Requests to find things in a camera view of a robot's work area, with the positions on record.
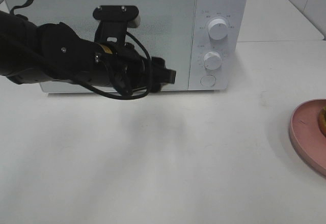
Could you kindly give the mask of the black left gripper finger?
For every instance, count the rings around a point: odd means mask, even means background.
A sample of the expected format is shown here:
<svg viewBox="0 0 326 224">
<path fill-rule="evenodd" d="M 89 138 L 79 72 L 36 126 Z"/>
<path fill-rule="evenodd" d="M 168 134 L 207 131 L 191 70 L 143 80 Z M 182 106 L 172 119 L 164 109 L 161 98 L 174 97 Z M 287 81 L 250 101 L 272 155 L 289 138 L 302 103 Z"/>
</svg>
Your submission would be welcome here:
<svg viewBox="0 0 326 224">
<path fill-rule="evenodd" d="M 152 87 L 151 92 L 160 92 L 162 87 L 168 84 L 174 84 L 176 79 L 176 71 L 167 69 L 164 59 L 152 57 Z"/>
</svg>

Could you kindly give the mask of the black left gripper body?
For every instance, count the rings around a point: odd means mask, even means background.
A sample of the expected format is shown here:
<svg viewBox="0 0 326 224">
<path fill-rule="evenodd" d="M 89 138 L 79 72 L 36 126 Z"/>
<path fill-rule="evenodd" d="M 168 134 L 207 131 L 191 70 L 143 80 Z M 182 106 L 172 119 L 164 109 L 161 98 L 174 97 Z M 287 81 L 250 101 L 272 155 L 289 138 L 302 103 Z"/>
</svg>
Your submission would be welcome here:
<svg viewBox="0 0 326 224">
<path fill-rule="evenodd" d="M 127 31 L 126 22 L 98 21 L 94 65 L 87 83 L 114 89 L 151 89 L 152 68 L 148 51 Z"/>
</svg>

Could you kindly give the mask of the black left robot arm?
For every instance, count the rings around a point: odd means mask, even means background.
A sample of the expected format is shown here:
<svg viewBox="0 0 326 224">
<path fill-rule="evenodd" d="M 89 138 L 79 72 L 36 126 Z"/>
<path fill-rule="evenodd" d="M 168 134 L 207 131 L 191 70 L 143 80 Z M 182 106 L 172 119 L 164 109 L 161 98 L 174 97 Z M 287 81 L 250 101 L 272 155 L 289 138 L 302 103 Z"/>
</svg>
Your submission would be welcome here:
<svg viewBox="0 0 326 224">
<path fill-rule="evenodd" d="M 90 91 L 109 87 L 129 98 L 173 84 L 176 71 L 162 58 L 139 54 L 132 43 L 91 42 L 64 23 L 37 26 L 1 12 L 1 75 L 18 85 L 52 81 Z"/>
</svg>

